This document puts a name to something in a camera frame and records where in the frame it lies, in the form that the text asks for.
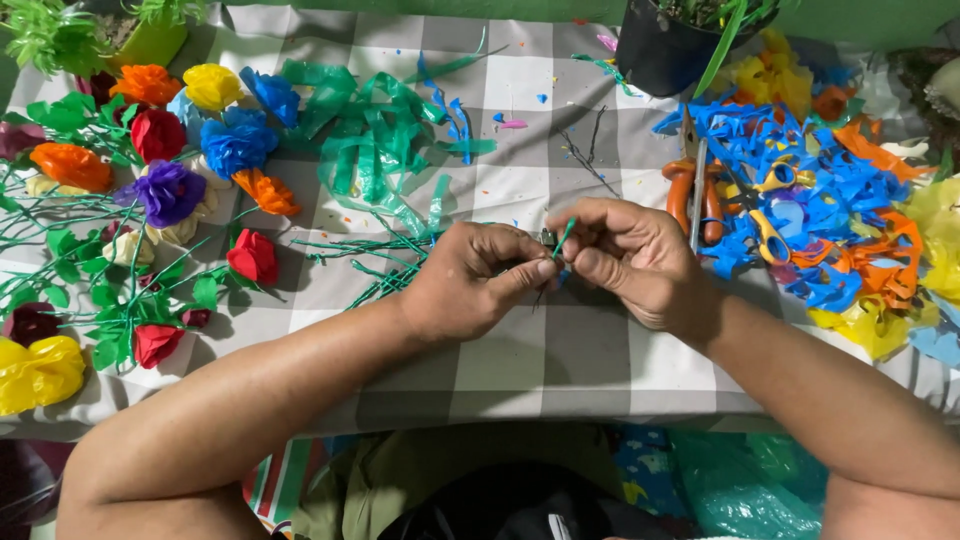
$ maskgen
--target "hand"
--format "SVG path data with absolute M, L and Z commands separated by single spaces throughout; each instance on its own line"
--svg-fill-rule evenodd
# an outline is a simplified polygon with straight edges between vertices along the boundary
M 616 294 L 652 330 L 686 338 L 713 331 L 719 294 L 687 246 L 670 214 L 628 201 L 585 197 L 547 218 L 562 233 L 577 222 L 564 243 L 564 259 L 588 282 Z
M 559 271 L 549 250 L 516 227 L 457 222 L 399 294 L 400 305 L 418 338 L 469 341 Z

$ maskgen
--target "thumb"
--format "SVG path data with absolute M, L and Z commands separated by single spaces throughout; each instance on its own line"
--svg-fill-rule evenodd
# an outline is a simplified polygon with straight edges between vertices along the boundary
M 638 300 L 648 276 L 643 270 L 593 247 L 585 248 L 577 255 L 573 271 L 588 282 L 631 302 Z
M 528 260 L 487 281 L 497 300 L 519 298 L 523 293 L 557 276 L 557 263 L 552 258 Z

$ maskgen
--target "blue plastic flower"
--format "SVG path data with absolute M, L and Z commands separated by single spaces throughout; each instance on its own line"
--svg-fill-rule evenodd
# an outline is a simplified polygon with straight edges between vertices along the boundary
M 249 66 L 240 70 L 240 79 L 256 101 L 264 109 L 269 110 L 283 122 L 283 125 L 294 129 L 297 127 L 297 106 L 300 105 L 300 95 L 286 79 L 279 75 L 260 75 Z
M 200 146 L 200 131 L 204 128 L 204 117 L 193 101 L 186 97 L 186 88 L 167 104 L 167 112 L 172 112 L 180 119 L 186 131 L 187 143 L 190 146 Z
M 121 206 L 140 201 L 147 210 L 147 223 L 163 229 L 189 217 L 205 193 L 206 179 L 183 163 L 153 160 L 147 174 L 118 189 L 113 200 Z
M 266 126 L 267 115 L 262 110 L 230 107 L 224 121 L 226 125 L 207 120 L 201 130 L 201 150 L 210 169 L 224 180 L 244 169 L 263 169 L 267 154 L 279 143 L 274 130 Z

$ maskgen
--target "black plant pot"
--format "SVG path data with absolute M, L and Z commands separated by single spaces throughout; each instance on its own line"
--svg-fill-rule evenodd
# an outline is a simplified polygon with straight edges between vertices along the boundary
M 750 28 L 741 29 L 731 49 L 739 47 L 777 16 L 772 10 Z M 616 65 L 631 85 L 666 97 L 683 91 L 704 74 L 720 34 L 672 20 L 653 0 L 629 0 L 616 46 Z

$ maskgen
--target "checkered tablecloth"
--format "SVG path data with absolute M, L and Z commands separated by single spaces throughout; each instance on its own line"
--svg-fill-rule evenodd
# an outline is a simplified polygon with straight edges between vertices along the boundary
M 597 171 L 627 200 L 654 208 L 665 204 L 668 182 L 660 176 L 660 168 L 676 158 L 679 149 L 675 138 L 654 135 L 650 129 L 676 108 L 677 101 L 628 97 L 596 65 L 570 59 L 574 53 L 609 58 L 612 53 L 596 36 L 609 35 L 610 29 L 592 24 L 217 4 L 210 13 L 206 25 L 191 28 L 189 40 L 170 67 L 174 74 L 203 62 L 234 71 L 249 65 L 273 73 L 286 59 L 294 59 L 345 64 L 360 84 L 379 71 L 402 79 L 416 71 L 420 50 L 428 64 L 450 61 L 472 53 L 486 29 L 481 53 L 490 55 L 437 78 L 436 83 L 447 102 L 461 99 L 471 135 L 495 139 L 497 150 L 471 165 L 464 165 L 459 157 L 428 151 L 434 166 L 408 180 L 403 192 L 421 215 L 426 215 L 433 186 L 443 173 L 452 177 L 451 196 L 444 202 L 447 224 L 451 220 L 516 220 L 519 227 L 534 232 L 550 210 L 585 195 L 609 196 L 573 157 L 566 157 L 565 142 L 558 133 L 567 130 L 573 143 L 586 151 L 596 112 L 603 106 L 608 110 L 596 140 Z M 920 120 L 905 102 L 904 89 L 888 75 L 882 56 L 808 40 L 793 44 L 805 59 L 865 68 L 865 111 L 886 119 L 887 140 L 923 134 Z M 755 52 L 756 46 L 748 44 L 739 54 Z M 48 80 L 26 69 L 17 81 L 11 109 L 22 111 L 39 99 L 60 99 L 70 87 L 66 77 Z M 425 98 L 430 95 L 422 85 L 415 89 Z M 538 94 L 546 94 L 545 103 Z M 495 132 L 492 117 L 497 112 L 508 119 L 526 120 L 530 127 Z M 449 140 L 446 126 L 435 131 L 438 139 Z M 122 374 L 89 369 L 88 380 L 76 396 L 0 419 L 0 435 L 80 437 L 110 414 L 149 397 L 216 356 L 339 313 L 371 278 L 353 270 L 346 259 L 327 266 L 306 260 L 304 252 L 313 248 L 288 245 L 289 240 L 386 238 L 387 234 L 370 216 L 340 208 L 321 189 L 316 168 L 317 158 L 309 153 L 275 152 L 266 172 L 287 183 L 303 212 L 289 220 L 254 212 L 243 220 L 246 227 L 263 232 L 278 246 L 280 277 L 275 294 L 231 291 L 211 324 L 202 332 L 189 332 L 158 369 L 137 367 Z M 220 198 L 220 211 L 201 224 L 198 238 L 252 204 L 249 197 L 238 201 L 236 187 L 220 192 Z M 163 246 L 157 264 L 172 260 L 177 249 Z M 199 249 L 194 262 L 215 264 L 224 260 L 226 249 L 221 235 Z M 0 269 L 34 267 L 47 257 L 41 245 L 9 250 L 0 254 Z M 388 268 L 383 258 L 362 262 L 376 270 Z M 763 269 L 750 270 L 724 286 L 864 357 L 845 338 L 814 327 L 802 302 L 780 294 Z M 81 297 L 79 303 L 87 300 Z M 760 413 L 759 406 L 726 373 L 673 336 L 644 329 L 613 296 L 570 280 L 562 290 L 546 296 L 539 308 L 532 309 L 533 302 L 533 297 L 525 299 L 482 339 L 439 351 L 370 384 L 318 418 L 312 432 L 517 418 L 688 422 L 718 430 L 769 427 L 765 420 L 749 416 Z M 743 346 L 765 347 L 766 343 L 763 336 L 744 335 Z M 948 421 L 960 419 L 960 372 L 909 348 L 878 369 L 944 411 Z

